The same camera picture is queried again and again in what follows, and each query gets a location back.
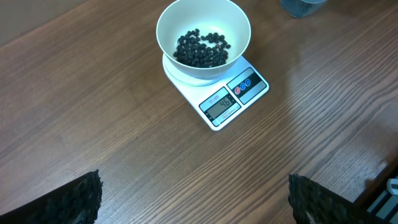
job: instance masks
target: red button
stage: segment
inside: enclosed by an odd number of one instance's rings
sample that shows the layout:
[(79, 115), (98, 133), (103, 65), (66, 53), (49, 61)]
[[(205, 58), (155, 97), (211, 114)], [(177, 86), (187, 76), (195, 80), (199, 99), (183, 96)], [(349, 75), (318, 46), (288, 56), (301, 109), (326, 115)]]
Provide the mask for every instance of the red button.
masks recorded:
[(238, 95), (238, 94), (240, 94), (240, 93), (241, 93), (241, 89), (240, 89), (239, 87), (236, 87), (236, 88), (235, 88), (235, 94)]

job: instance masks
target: white bowl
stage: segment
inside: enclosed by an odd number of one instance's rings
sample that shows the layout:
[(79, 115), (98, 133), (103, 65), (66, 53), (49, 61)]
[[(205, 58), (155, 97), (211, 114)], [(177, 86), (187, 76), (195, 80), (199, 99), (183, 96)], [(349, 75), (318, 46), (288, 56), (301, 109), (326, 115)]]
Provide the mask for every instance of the white bowl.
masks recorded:
[[(200, 30), (199, 37), (210, 32), (225, 35), (225, 40), (231, 45), (226, 50), (229, 55), (225, 65), (196, 68), (176, 61), (173, 53), (176, 51), (178, 38), (195, 29)], [(251, 28), (243, 10), (229, 0), (178, 0), (169, 5), (160, 16), (156, 37), (173, 66), (192, 77), (212, 79), (223, 75), (243, 54), (250, 42)], [(207, 40), (200, 42), (208, 47), (216, 45)]]

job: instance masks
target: digital kitchen scale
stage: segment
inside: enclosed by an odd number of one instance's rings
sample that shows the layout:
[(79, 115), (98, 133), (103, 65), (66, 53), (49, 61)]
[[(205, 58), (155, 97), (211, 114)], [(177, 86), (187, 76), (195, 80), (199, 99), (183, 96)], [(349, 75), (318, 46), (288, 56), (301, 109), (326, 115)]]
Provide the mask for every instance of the digital kitchen scale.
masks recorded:
[(163, 54), (167, 77), (214, 131), (219, 131), (269, 90), (269, 84), (244, 58), (219, 79), (202, 80), (177, 70)]

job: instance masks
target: brown table surface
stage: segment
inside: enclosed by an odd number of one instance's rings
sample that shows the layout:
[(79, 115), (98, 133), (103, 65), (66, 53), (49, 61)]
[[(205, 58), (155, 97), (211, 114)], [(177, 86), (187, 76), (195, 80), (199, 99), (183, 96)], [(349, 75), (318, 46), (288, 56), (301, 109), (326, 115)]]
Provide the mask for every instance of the brown table surface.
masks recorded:
[(294, 223), (287, 175), (354, 201), (398, 148), (398, 2), (237, 0), (270, 91), (213, 132), (164, 74), (171, 0), (89, 0), (0, 48), (0, 214), (99, 169), (97, 223)]

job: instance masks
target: black textured object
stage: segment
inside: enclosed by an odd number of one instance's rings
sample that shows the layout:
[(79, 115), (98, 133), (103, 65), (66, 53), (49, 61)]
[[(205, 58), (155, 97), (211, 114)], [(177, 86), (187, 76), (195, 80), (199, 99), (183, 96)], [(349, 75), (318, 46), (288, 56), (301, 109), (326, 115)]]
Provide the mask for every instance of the black textured object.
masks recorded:
[(0, 216), (0, 223), (92, 224), (101, 206), (98, 170), (89, 172), (40, 198)]
[(289, 204), (298, 224), (388, 223), (306, 177), (289, 175), (289, 190)]

